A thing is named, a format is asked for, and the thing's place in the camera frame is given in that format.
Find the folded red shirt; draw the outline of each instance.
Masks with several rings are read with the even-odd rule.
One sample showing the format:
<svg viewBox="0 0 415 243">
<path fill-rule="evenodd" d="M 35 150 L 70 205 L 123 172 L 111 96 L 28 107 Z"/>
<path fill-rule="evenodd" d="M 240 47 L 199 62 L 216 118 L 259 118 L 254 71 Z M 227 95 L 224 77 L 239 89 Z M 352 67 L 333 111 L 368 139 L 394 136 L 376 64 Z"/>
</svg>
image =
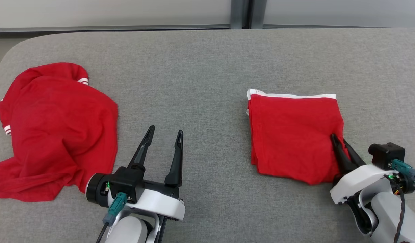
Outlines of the folded red shirt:
<svg viewBox="0 0 415 243">
<path fill-rule="evenodd" d="M 63 186 L 84 192 L 94 173 L 112 171 L 118 107 L 87 78 L 73 63 L 29 68 L 15 78 L 0 102 L 14 151 L 0 162 L 0 198 L 53 200 Z"/>
<path fill-rule="evenodd" d="M 339 173 L 330 136 L 343 140 L 336 95 L 265 94 L 249 89 L 251 163 L 260 174 L 310 185 L 332 182 Z"/>
</svg>

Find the white wall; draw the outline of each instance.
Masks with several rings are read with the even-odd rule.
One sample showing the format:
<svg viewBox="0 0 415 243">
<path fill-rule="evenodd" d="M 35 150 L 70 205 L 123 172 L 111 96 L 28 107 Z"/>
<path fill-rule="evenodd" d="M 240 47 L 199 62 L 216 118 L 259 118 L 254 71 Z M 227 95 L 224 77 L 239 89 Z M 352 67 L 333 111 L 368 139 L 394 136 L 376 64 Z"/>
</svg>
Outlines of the white wall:
<svg viewBox="0 0 415 243">
<path fill-rule="evenodd" d="M 267 0 L 263 23 L 415 27 L 415 0 Z"/>
<path fill-rule="evenodd" d="M 0 28 L 230 23 L 231 0 L 0 0 Z"/>
</svg>

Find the white stripe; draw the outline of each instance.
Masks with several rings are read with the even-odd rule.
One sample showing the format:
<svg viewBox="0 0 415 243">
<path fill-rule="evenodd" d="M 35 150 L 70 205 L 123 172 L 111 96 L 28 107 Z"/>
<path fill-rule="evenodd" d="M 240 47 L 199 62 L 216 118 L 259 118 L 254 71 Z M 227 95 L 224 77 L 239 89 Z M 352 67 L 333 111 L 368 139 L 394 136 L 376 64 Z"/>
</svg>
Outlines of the white stripe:
<svg viewBox="0 0 415 243">
<path fill-rule="evenodd" d="M 79 83 L 83 83 L 83 82 L 88 82 L 89 80 L 87 78 L 81 78 L 80 80 L 78 80 L 77 82 Z"/>
<path fill-rule="evenodd" d="M 296 96 L 296 95 L 287 95 L 287 94 L 266 94 L 263 91 L 259 91 L 258 89 L 248 89 L 246 92 L 246 97 L 248 100 L 251 99 L 251 95 L 261 95 L 267 97 L 279 97 L 279 98 L 291 98 L 291 99 L 304 99 L 304 98 L 331 98 L 337 99 L 336 94 L 325 94 L 325 95 L 315 95 L 315 96 Z"/>
</svg>

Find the wire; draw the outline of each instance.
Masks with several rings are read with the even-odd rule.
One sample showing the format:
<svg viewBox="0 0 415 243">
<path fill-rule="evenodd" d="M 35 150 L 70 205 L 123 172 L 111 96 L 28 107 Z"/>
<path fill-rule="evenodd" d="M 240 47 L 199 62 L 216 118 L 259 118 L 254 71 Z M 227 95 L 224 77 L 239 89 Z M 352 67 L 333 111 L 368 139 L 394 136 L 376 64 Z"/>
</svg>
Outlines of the wire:
<svg viewBox="0 0 415 243">
<path fill-rule="evenodd" d="M 104 223 L 104 227 L 102 227 L 101 232 L 99 233 L 98 239 L 96 240 L 96 243 L 101 242 L 102 236 L 104 235 L 105 230 L 108 227 L 108 222 Z"/>
<path fill-rule="evenodd" d="M 398 188 L 398 191 L 400 193 L 400 197 L 401 197 L 401 213 L 399 214 L 399 222 L 398 222 L 398 226 L 397 226 L 397 232 L 395 234 L 394 237 L 394 243 L 397 243 L 399 240 L 399 236 L 401 234 L 401 228 L 402 228 L 402 223 L 404 221 L 404 212 L 405 212 L 405 198 L 404 198 L 404 192 L 402 191 L 402 188 L 392 179 L 390 179 L 387 175 L 385 175 L 385 177 L 390 180 L 391 182 L 395 183 L 395 185 Z"/>
</svg>

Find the gray fabric surface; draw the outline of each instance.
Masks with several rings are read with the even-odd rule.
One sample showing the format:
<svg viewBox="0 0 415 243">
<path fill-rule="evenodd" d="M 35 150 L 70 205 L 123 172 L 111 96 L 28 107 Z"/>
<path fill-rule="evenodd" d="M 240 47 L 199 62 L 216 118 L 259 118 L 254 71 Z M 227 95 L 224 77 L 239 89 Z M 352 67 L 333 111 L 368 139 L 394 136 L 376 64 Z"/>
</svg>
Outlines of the gray fabric surface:
<svg viewBox="0 0 415 243">
<path fill-rule="evenodd" d="M 369 242 L 330 184 L 259 175 L 250 164 L 246 90 L 336 93 L 348 142 L 370 162 L 371 143 L 394 142 L 415 166 L 415 29 L 89 32 L 26 40 L 0 64 L 0 99 L 32 66 L 73 62 L 119 106 L 118 155 L 127 165 L 156 125 L 145 166 L 162 181 L 178 129 L 184 138 L 186 214 L 164 242 Z M 12 156 L 0 123 L 0 161 Z M 406 196 L 415 211 L 415 193 Z M 0 243 L 94 242 L 105 208 L 76 187 L 56 200 L 0 199 Z"/>
</svg>

